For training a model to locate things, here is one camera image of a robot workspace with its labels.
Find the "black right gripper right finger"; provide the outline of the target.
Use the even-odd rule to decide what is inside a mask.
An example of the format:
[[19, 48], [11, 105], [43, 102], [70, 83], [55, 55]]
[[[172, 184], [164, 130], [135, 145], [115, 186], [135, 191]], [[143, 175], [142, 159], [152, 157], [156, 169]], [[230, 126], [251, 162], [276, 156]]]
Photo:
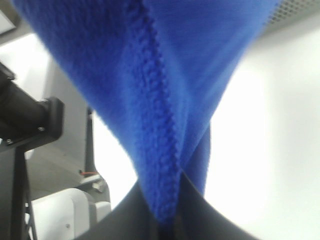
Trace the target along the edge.
[[185, 173], [180, 178], [175, 240], [256, 240], [214, 209], [199, 193]]

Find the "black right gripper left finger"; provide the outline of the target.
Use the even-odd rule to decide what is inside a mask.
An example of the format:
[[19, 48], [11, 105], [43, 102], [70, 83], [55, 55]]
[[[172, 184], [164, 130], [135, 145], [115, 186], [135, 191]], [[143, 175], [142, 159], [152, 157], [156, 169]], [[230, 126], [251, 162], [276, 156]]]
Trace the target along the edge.
[[136, 182], [124, 199], [78, 240], [160, 240], [158, 224]]

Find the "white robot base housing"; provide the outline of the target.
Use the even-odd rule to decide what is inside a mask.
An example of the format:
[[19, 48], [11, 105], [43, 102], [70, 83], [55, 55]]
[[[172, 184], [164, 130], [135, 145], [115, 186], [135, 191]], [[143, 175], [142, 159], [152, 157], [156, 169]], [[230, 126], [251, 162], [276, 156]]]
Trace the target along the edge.
[[27, 204], [29, 240], [74, 240], [111, 212], [109, 187], [97, 172], [83, 172], [76, 187], [66, 188]]

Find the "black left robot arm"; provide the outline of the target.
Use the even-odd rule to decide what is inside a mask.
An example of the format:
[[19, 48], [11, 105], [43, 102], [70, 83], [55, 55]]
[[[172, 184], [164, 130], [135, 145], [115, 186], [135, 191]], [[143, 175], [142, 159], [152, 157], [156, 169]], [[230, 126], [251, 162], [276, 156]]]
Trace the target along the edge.
[[15, 78], [0, 65], [0, 238], [35, 240], [25, 153], [61, 137], [64, 104], [56, 97], [35, 100]]

